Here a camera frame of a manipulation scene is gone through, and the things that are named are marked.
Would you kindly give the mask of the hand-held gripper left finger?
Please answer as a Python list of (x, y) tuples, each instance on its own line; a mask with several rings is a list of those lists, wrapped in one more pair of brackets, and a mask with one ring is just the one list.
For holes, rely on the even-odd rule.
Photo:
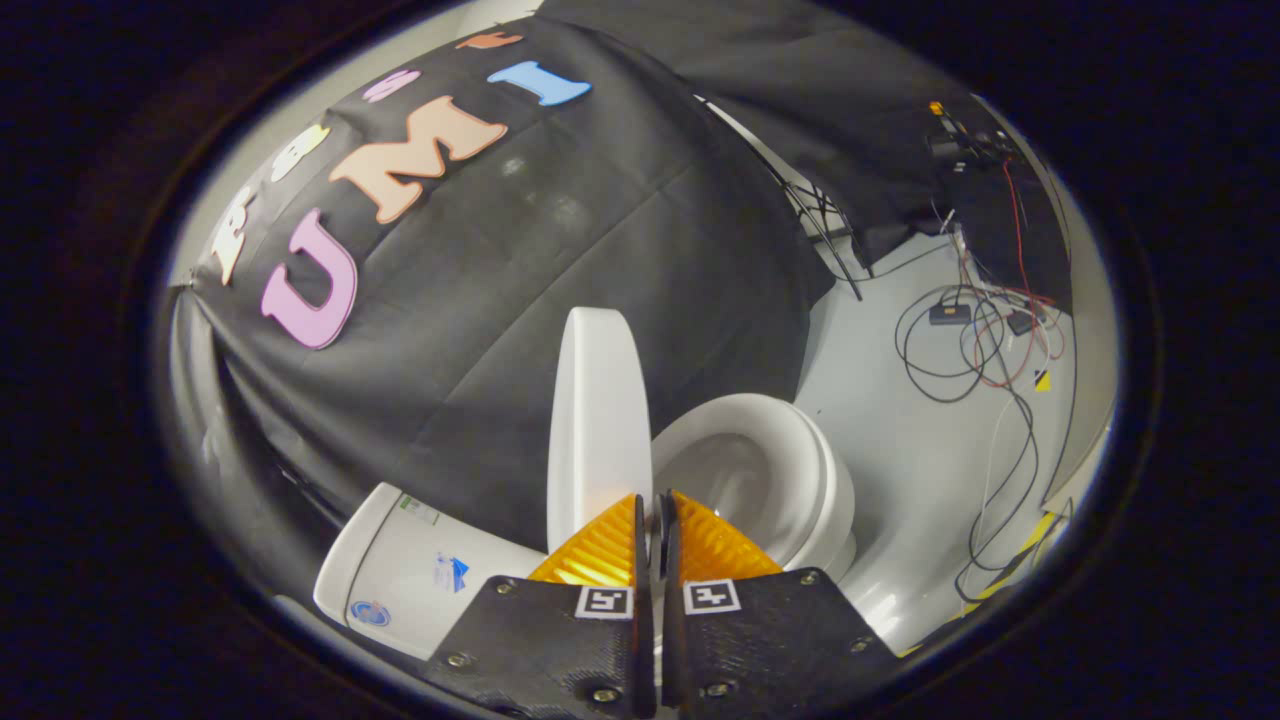
[(646, 543), (645, 503), (631, 495), (526, 577), (492, 577), (426, 661), (426, 682), (507, 717), (654, 717)]

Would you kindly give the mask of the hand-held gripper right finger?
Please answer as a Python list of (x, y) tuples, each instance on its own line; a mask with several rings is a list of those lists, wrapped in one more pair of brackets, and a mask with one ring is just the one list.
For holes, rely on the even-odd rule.
[(660, 702), (677, 717), (851, 717), (899, 670), (826, 571), (785, 571), (680, 492), (662, 509)]

